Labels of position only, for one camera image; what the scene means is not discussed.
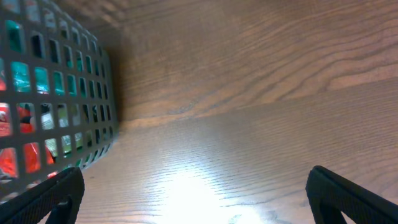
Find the green Nescafe coffee bag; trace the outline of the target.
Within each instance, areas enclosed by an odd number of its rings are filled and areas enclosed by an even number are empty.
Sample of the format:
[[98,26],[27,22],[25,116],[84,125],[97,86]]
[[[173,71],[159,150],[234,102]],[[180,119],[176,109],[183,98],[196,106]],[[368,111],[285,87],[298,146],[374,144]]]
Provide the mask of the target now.
[[[87,49],[96,50],[95,42],[89,42],[85,34],[70,27],[66,21],[58,24],[50,21],[46,24],[50,32],[59,31],[62,38],[72,40],[75,45],[83,45]],[[55,39],[44,40],[42,34],[33,31],[30,36],[32,55],[35,58],[49,58],[52,63],[63,65],[70,70],[76,69],[80,73],[98,74],[98,62],[90,56],[83,55],[79,50],[73,50],[69,45],[60,45]],[[83,98],[102,97],[101,90],[95,90],[95,82],[73,74],[62,73],[58,70],[49,70],[43,66],[29,66],[24,62],[11,62],[13,86],[18,93],[37,93],[39,95],[57,95]],[[16,104],[19,128],[22,134],[32,134],[40,126],[46,133],[57,129],[67,128],[69,125],[79,126],[81,119],[90,119],[88,105],[65,103],[42,103],[35,110],[32,103]],[[82,151],[85,147],[91,148],[94,140],[91,131],[63,135],[60,138],[62,147],[57,147],[55,138],[44,141],[46,163],[53,165],[60,157],[69,157],[73,151]]]

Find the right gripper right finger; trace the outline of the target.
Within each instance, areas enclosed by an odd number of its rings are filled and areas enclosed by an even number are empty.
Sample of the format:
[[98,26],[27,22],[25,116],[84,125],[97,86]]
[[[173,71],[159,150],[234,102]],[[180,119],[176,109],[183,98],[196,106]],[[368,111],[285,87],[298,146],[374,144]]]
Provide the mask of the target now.
[[397,223],[397,205],[322,167],[308,175],[306,193],[315,223]]

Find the grey plastic basket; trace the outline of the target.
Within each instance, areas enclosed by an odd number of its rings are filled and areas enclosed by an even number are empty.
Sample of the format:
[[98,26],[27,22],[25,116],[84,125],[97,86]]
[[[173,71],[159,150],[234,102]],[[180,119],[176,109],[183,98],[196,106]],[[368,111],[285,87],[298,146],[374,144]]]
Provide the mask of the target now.
[[[89,42],[95,42],[96,50],[75,45],[72,40],[62,38],[59,31],[50,32],[47,29],[48,22],[58,24],[61,20],[78,29],[80,34],[87,35]],[[30,43],[33,31],[42,34],[44,40],[55,39],[60,45],[69,45],[73,50],[97,60],[99,73],[80,73],[76,69],[70,70],[52,63],[49,58],[35,58]],[[93,80],[96,83],[95,90],[101,90],[103,96],[83,98],[18,93],[13,86],[10,66],[15,61]],[[69,125],[47,133],[39,126],[32,134],[22,134],[16,112],[16,104],[22,102],[32,103],[35,110],[45,102],[88,105],[90,119],[87,121],[82,118],[79,126]],[[46,163],[45,139],[55,138],[60,149],[63,135],[73,136],[87,131],[93,135],[91,148],[73,151],[69,157],[60,157],[51,166]],[[107,155],[117,135],[118,121],[109,57],[98,39],[53,1],[1,0],[1,202],[6,203],[69,167],[89,168]]]

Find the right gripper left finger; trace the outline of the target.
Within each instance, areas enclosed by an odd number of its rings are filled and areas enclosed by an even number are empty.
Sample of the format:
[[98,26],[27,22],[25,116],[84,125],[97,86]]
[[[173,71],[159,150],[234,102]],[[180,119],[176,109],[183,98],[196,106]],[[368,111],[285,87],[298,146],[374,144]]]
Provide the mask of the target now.
[[1,223],[75,223],[84,196],[81,169],[67,168],[1,205]]

